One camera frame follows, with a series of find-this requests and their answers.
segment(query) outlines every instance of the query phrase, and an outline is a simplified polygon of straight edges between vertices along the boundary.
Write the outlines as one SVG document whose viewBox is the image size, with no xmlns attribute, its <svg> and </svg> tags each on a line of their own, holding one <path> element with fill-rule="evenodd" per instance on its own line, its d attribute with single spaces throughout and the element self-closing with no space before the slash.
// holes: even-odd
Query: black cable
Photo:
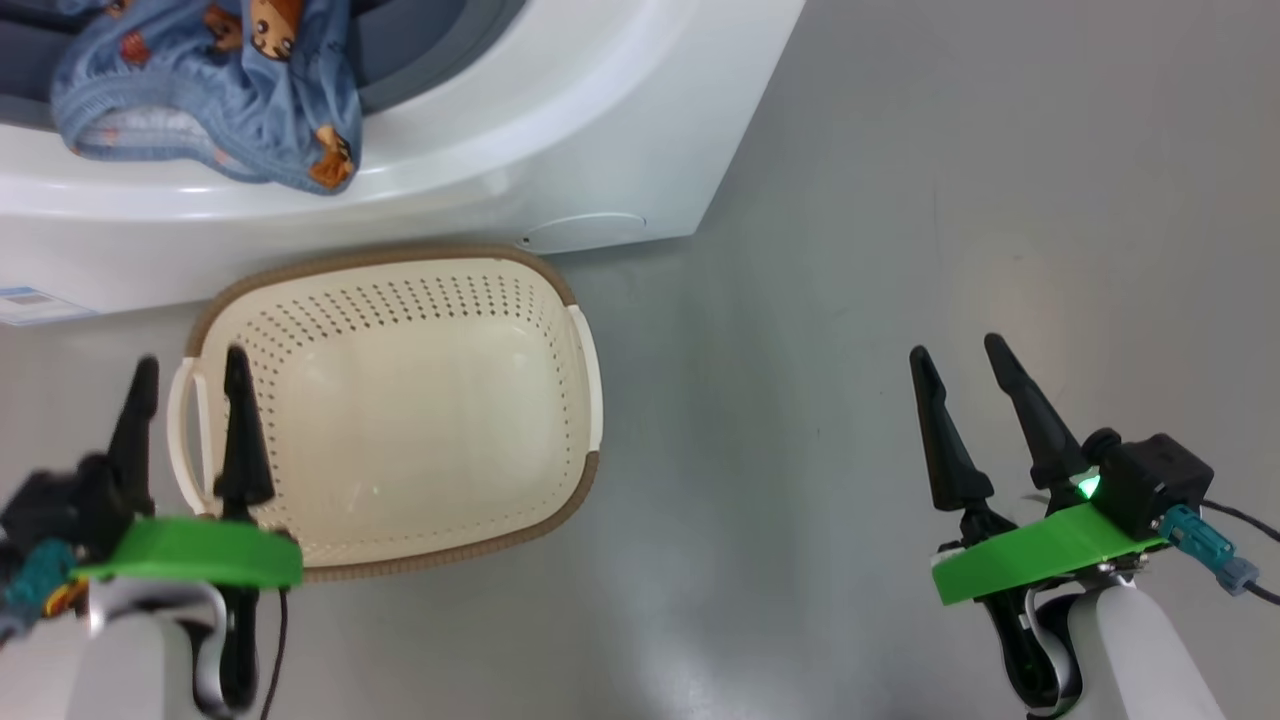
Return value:
<svg viewBox="0 0 1280 720">
<path fill-rule="evenodd" d="M 1244 589 L 1249 591 L 1257 597 L 1261 597 L 1262 600 L 1270 602 L 1271 605 L 1280 606 L 1280 594 L 1276 594 L 1266 588 L 1258 587 L 1258 584 L 1254 583 L 1253 580 L 1244 583 Z"/>
<path fill-rule="evenodd" d="M 1220 502 L 1213 502 L 1212 500 L 1202 500 L 1201 505 L 1203 505 L 1204 507 L 1208 507 L 1210 510 L 1217 510 L 1219 512 L 1221 512 L 1224 515 L 1230 515 L 1231 518 L 1235 518 L 1236 520 L 1243 520 L 1243 521 L 1253 525 L 1254 528 L 1262 530 L 1263 533 L 1266 533 L 1267 537 L 1270 537 L 1271 539 L 1274 539 L 1276 542 L 1280 542 L 1280 530 L 1272 528 L 1271 525 L 1263 523 L 1262 520 L 1258 520 L 1257 518 L 1254 518 L 1253 515 L 1249 515 L 1248 512 L 1243 512 L 1240 510 L 1236 510 L 1236 509 L 1231 507 L 1230 505 L 1222 505 Z"/>
<path fill-rule="evenodd" d="M 275 650 L 275 666 L 271 667 L 271 684 L 266 687 L 266 698 L 262 701 L 262 715 L 260 720 L 266 720 L 271 712 L 271 701 L 275 700 L 275 685 L 280 682 L 280 665 L 284 662 L 284 638 L 289 634 L 289 601 L 285 589 L 280 588 L 280 644 Z"/>
</svg>

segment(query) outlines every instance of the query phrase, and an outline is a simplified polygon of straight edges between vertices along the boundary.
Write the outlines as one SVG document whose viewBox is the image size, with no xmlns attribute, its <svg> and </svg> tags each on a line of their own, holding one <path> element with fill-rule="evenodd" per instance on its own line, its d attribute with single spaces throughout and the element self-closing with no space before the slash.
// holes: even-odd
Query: white washing machine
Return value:
<svg viewBox="0 0 1280 720">
<path fill-rule="evenodd" d="M 804 0 L 353 0 L 365 151 L 337 197 L 72 155 L 41 94 L 77 28 L 42 4 L 0 0 L 10 322 L 201 300 L 339 247 L 690 234 Z"/>
</svg>

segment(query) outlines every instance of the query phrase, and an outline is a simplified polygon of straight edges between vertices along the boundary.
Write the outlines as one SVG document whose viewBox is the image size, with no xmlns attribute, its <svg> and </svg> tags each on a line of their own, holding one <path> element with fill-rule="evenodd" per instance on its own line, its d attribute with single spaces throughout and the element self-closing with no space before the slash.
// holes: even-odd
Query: laundry basket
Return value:
<svg viewBox="0 0 1280 720">
<path fill-rule="evenodd" d="M 170 460 L 196 512 L 220 511 L 212 483 L 233 343 L 252 366 L 276 491 L 253 515 L 298 539 L 307 580 L 511 547 L 557 528 L 591 487 L 603 432 L 591 332 L 564 281 L 532 255 L 366 254 L 218 296 L 168 406 Z"/>
</svg>

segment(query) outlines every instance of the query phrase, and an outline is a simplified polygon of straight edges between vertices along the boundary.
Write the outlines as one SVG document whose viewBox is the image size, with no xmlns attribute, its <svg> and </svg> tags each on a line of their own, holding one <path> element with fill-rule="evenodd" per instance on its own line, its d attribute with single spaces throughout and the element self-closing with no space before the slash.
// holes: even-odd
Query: blue clothing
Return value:
<svg viewBox="0 0 1280 720">
<path fill-rule="evenodd" d="M 54 122 L 96 160 L 191 158 L 332 195 L 360 165 L 349 0 L 59 0 L 102 8 L 54 73 Z"/>
</svg>

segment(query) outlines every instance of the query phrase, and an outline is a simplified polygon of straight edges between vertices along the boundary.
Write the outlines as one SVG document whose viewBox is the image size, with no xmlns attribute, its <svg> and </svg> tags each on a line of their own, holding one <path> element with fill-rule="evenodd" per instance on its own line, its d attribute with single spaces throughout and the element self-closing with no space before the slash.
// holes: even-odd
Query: green led light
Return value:
<svg viewBox="0 0 1280 720">
<path fill-rule="evenodd" d="M 1093 475 L 1084 478 L 1075 487 L 1084 495 L 1084 497 L 1093 497 L 1093 493 L 1098 489 L 1098 483 L 1102 482 L 1102 475 Z"/>
</svg>

